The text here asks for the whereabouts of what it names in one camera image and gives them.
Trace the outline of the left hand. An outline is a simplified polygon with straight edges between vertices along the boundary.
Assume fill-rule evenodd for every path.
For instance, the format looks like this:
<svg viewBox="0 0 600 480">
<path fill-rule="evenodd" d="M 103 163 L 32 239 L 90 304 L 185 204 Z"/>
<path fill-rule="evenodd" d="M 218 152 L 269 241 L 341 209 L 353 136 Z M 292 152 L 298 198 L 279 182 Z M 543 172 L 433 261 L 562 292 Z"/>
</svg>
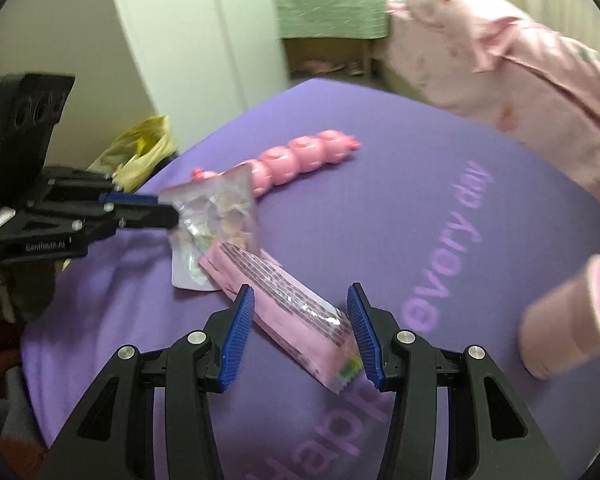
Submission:
<svg viewBox="0 0 600 480">
<path fill-rule="evenodd" d="M 0 266 L 0 315 L 7 323 L 39 318 L 55 296 L 56 280 L 67 260 L 41 260 Z"/>
</svg>

